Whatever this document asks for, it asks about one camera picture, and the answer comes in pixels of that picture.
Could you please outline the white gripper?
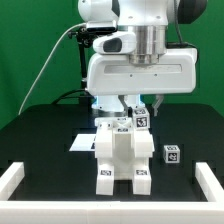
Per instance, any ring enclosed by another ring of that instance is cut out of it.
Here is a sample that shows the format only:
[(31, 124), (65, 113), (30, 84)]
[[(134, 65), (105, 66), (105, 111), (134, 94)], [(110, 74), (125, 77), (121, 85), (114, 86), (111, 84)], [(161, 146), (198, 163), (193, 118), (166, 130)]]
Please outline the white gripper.
[(119, 95), (126, 117), (132, 108), (124, 95), (158, 94), (152, 104), (154, 116), (163, 94), (189, 93), (196, 86), (197, 50), (168, 49), (154, 65), (133, 65), (127, 55), (94, 54), (89, 62), (87, 90), (93, 96)]

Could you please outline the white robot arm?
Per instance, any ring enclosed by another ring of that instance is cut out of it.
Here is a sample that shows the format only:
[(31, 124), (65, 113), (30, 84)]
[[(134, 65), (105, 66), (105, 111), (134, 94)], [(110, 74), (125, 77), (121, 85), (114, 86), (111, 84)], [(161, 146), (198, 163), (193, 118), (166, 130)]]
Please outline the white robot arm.
[(95, 54), (87, 73), (92, 108), (122, 113), (142, 105), (140, 97), (190, 93), (196, 86), (197, 50), (166, 42), (169, 24), (190, 24), (208, 0), (78, 0)]

